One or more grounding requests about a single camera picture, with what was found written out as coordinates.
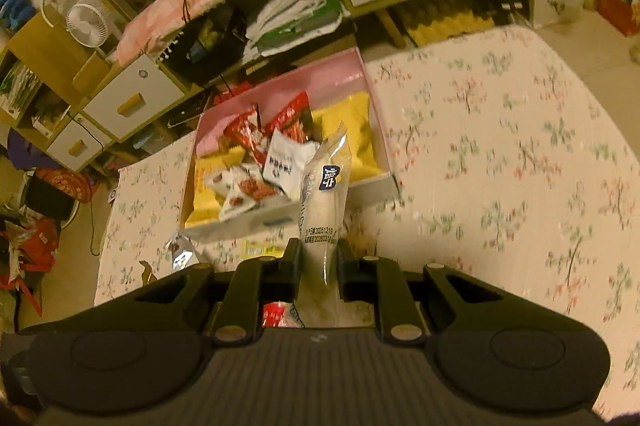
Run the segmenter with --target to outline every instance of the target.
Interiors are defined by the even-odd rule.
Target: tablecloth
[[[584,322],[612,358],[596,410],[640,409],[640,166],[578,76],[520,27],[396,54],[367,72],[401,199],[346,216],[355,247],[404,269],[447,263]],[[96,303],[142,285],[140,259],[158,277],[170,272],[162,246],[177,227],[191,138],[123,174]],[[285,244],[296,231],[252,239]],[[201,246],[233,269],[242,243]]]

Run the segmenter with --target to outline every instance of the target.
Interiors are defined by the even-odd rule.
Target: purple cloth
[[[17,170],[30,170],[31,168],[59,169],[55,160],[40,151],[28,140],[25,140],[16,130],[10,129],[7,137],[7,158]]]

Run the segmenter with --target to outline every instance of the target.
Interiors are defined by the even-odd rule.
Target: screw
[[[422,329],[415,325],[396,325],[391,329],[391,336],[398,341],[415,341],[422,335]]]
[[[216,338],[225,343],[241,341],[244,340],[245,337],[246,330],[237,325],[226,325],[216,330]]]

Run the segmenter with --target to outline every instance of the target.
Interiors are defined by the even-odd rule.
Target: wooden drawer handle
[[[139,110],[143,106],[145,106],[145,98],[142,97],[141,93],[135,94],[131,97],[127,102],[124,102],[118,108],[118,115],[122,115],[123,117],[128,117],[136,110]]]
[[[86,144],[84,144],[82,140],[79,140],[69,148],[68,153],[72,157],[78,157],[85,149],[86,149]]]

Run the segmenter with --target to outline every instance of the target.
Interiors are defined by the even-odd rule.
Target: white snack bag
[[[225,203],[220,210],[218,219],[220,221],[227,221],[230,218],[242,215],[242,213],[246,213],[248,210],[252,209],[256,203],[257,202],[254,199],[242,192],[238,184],[234,184],[231,191],[226,196]]]
[[[221,197],[227,197],[234,184],[234,176],[229,170],[215,170],[204,177],[204,185]]]
[[[290,200],[297,201],[305,166],[314,157],[318,146],[314,141],[300,144],[276,129],[269,144],[263,178],[280,187]]]
[[[300,190],[302,266],[296,308],[308,328],[337,327],[340,321],[334,253],[350,176],[351,150],[341,123],[306,165]]]

